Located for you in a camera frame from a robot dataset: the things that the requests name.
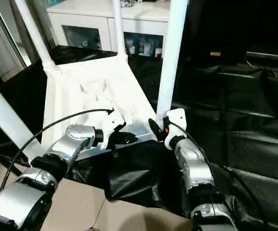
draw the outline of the white countertop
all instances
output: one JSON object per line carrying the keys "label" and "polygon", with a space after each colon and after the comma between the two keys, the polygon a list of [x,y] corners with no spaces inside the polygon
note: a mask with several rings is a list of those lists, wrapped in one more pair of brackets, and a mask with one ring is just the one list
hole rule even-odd
{"label": "white countertop", "polygon": [[[122,18],[148,21],[169,21],[170,2],[142,2],[122,8]],[[49,13],[114,17],[112,0],[66,0],[49,7]]]}

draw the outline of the cabinet door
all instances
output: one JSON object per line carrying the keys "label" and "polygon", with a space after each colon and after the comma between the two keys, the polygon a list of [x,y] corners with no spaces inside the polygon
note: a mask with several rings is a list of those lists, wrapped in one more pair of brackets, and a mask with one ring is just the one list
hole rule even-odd
{"label": "cabinet door", "polygon": [[87,15],[49,13],[59,45],[111,50],[107,19]]}
{"label": "cabinet door", "polygon": [[[168,23],[123,19],[127,53],[163,57]],[[108,18],[112,51],[117,51],[114,18]]]}

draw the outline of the white pole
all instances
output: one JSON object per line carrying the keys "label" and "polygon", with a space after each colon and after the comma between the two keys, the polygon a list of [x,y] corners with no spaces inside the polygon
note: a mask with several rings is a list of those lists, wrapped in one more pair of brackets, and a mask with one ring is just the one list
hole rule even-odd
{"label": "white pole", "polygon": [[162,63],[160,88],[157,104],[157,123],[162,125],[162,119],[166,112],[171,109],[175,75],[188,0],[171,0],[170,17],[165,46],[165,56]]}
{"label": "white pole", "polygon": [[[32,136],[32,132],[22,122],[16,112],[10,107],[7,101],[0,93],[0,128],[21,148]],[[24,149],[24,154],[31,162],[36,156],[43,155],[44,150],[37,140],[34,140]]]}
{"label": "white pole", "polygon": [[51,67],[55,67],[55,63],[51,59],[48,50],[42,40],[42,37],[38,31],[38,28],[35,24],[35,21],[31,15],[31,12],[28,9],[26,0],[15,0],[15,2],[27,27],[29,35],[31,36],[36,50],[41,58],[43,69],[48,70]]}
{"label": "white pole", "polygon": [[118,43],[118,56],[127,59],[128,56],[126,55],[125,51],[125,40],[121,18],[120,0],[113,0],[113,10],[115,18],[115,32]]}

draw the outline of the wrinkled black cloth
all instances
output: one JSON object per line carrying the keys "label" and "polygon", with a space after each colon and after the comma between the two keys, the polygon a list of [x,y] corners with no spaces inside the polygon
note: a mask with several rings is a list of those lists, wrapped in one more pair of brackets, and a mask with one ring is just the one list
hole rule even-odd
{"label": "wrinkled black cloth", "polygon": [[[112,55],[70,47],[51,52],[57,64]],[[154,109],[161,65],[158,59],[129,56],[129,66]],[[6,86],[6,93],[1,92],[33,132],[41,129],[46,75],[40,64],[11,81],[20,92],[7,91]],[[180,64],[172,102],[172,108],[179,107],[185,109],[187,131],[213,163],[220,191],[240,229],[263,230],[262,218],[241,184],[216,164],[231,167],[241,177],[262,205],[268,230],[278,231],[278,72]],[[172,151],[148,141],[117,152],[116,158],[107,153],[76,162],[68,178],[103,188],[109,200],[160,207],[189,217],[191,208]],[[6,150],[0,150],[0,155],[11,157]]]}

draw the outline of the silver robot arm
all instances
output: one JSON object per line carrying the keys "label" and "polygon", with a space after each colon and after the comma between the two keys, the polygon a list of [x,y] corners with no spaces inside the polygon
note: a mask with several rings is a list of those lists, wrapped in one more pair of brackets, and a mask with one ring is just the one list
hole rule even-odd
{"label": "silver robot arm", "polygon": [[174,150],[183,173],[185,189],[191,203],[194,231],[237,231],[232,214],[223,204],[217,191],[212,172],[200,148],[171,122],[186,129],[184,109],[167,112],[164,126],[168,133],[165,146]]}
{"label": "silver robot arm", "polygon": [[80,151],[98,143],[107,144],[109,133],[94,127],[71,125],[42,157],[0,192],[0,231],[40,230],[49,213],[58,183],[72,166]]}

